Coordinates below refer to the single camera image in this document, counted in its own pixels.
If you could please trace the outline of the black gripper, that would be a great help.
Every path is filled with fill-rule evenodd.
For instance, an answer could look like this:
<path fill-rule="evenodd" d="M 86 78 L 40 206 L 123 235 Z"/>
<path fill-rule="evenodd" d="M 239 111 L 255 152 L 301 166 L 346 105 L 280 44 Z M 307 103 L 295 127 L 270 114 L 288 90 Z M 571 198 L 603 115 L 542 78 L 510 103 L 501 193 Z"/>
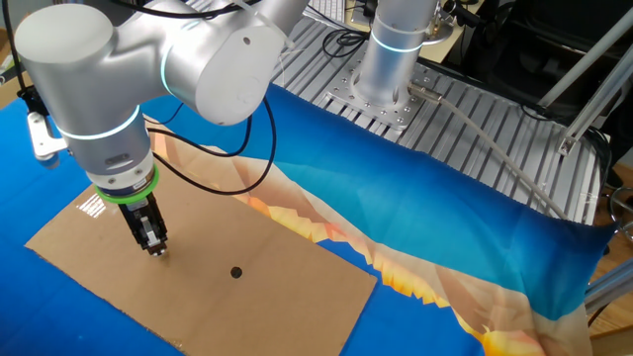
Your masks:
<path fill-rule="evenodd" d="M 166 250 L 167 235 L 161 226 L 162 217 L 154 195 L 130 204 L 121 204 L 119 208 L 130 230 L 136 230 L 136 241 L 151 256 L 161 256 Z"/>

